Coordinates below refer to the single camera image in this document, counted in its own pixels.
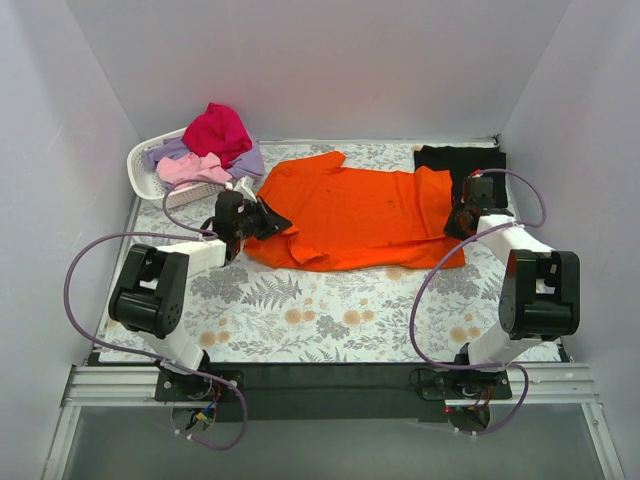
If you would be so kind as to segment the orange t shirt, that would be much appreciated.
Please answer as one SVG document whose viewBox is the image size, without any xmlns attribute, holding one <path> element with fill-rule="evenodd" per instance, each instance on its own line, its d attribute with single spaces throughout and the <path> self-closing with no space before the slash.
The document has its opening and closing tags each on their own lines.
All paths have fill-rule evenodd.
<svg viewBox="0 0 640 480">
<path fill-rule="evenodd" d="M 277 164 L 258 195 L 292 225 L 264 241 L 246 240 L 245 254 L 271 268 L 313 272 L 464 266 L 458 240 L 444 233 L 447 172 L 376 171 L 345 160 L 333 151 Z"/>
</svg>

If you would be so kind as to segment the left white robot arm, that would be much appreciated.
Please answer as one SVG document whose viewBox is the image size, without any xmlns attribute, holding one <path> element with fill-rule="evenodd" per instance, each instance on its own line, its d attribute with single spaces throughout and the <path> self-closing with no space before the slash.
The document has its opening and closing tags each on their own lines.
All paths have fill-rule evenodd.
<svg viewBox="0 0 640 480">
<path fill-rule="evenodd" d="M 220 193 L 197 240 L 130 248 L 109 300 L 110 318 L 141 337 L 161 365 L 180 373 L 178 387 L 188 398 L 205 398 L 213 386 L 211 373 L 202 367 L 205 351 L 181 323 L 187 280 L 230 264 L 245 240 L 264 241 L 291 226 L 259 197 Z"/>
</svg>

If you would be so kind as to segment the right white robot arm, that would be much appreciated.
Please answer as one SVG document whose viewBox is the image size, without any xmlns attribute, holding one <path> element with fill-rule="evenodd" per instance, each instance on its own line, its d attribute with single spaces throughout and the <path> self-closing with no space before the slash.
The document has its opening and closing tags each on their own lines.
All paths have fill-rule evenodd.
<svg viewBox="0 0 640 480">
<path fill-rule="evenodd" d="M 467 176 L 445 232 L 478 241 L 505 266 L 498 299 L 498 320 L 465 344 L 452 373 L 454 389 L 475 397 L 489 384 L 486 371 L 498 371 L 527 350 L 576 333 L 580 324 L 580 260 L 534 238 L 525 223 L 500 208 L 492 169 Z"/>
</svg>

